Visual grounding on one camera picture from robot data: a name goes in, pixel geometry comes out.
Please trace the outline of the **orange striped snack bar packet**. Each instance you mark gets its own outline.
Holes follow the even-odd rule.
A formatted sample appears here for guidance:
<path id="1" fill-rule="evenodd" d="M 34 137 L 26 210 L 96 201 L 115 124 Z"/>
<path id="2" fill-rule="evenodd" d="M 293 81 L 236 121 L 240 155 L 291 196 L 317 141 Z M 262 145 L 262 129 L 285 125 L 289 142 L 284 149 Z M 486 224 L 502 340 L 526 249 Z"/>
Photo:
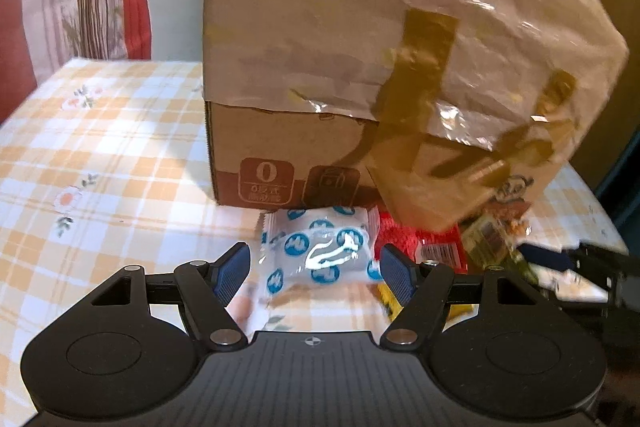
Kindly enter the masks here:
<path id="1" fill-rule="evenodd" d="M 525 275 L 528 264 L 506 234 L 503 225 L 491 215 L 473 221 L 461 234 L 465 254 L 478 269 L 501 268 Z"/>

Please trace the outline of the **white blue dotted candy packet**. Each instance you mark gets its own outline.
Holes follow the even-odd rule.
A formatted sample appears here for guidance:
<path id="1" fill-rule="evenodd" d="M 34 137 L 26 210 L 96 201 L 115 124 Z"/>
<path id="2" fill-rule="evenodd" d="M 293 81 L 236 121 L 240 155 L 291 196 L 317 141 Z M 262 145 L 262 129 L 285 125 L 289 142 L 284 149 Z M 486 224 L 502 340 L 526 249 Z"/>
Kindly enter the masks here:
<path id="1" fill-rule="evenodd" d="M 279 209 L 262 218 L 257 271 L 266 301 L 294 287 L 333 288 L 382 281 L 374 245 L 377 209 Z"/>

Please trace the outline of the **plaid floral tablecloth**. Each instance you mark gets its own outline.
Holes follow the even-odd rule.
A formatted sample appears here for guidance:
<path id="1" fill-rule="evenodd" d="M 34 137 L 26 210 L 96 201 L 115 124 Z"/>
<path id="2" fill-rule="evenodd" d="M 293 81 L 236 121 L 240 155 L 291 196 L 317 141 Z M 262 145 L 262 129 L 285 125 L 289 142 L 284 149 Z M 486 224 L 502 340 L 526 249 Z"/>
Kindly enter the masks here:
<path id="1" fill-rule="evenodd" d="M 120 268 L 171 273 L 236 242 L 259 256 L 260 211 L 216 203 L 202 89 L 200 63 L 71 60 L 1 125 L 1 426 L 36 413 L 20 373 L 29 341 Z M 524 219 L 527 242 L 629 253 L 569 165 Z M 238 322 L 254 311 L 258 329 L 375 337 L 387 325 L 357 283 L 252 310 L 258 277 L 231 303 Z"/>

